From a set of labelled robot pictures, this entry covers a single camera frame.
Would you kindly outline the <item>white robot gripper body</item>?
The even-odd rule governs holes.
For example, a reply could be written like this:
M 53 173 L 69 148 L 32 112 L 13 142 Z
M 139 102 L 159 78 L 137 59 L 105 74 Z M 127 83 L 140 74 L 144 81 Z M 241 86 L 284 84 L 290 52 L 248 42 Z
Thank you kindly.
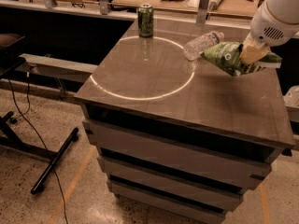
M 299 31 L 299 0 L 264 0 L 250 23 L 251 36 L 270 47 L 287 43 Z

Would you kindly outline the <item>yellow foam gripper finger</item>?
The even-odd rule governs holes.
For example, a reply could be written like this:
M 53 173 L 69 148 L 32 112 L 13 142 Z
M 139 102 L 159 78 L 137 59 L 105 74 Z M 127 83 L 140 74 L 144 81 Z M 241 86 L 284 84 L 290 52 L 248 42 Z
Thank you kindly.
M 252 37 L 251 34 L 248 34 L 245 40 L 243 41 L 243 46 L 251 46 L 256 48 L 258 46 L 258 41 L 254 37 Z
M 246 46 L 242 49 L 240 60 L 245 65 L 252 64 L 261 60 L 268 52 L 269 48 L 267 46 L 262 46 L 259 49 L 253 46 Z

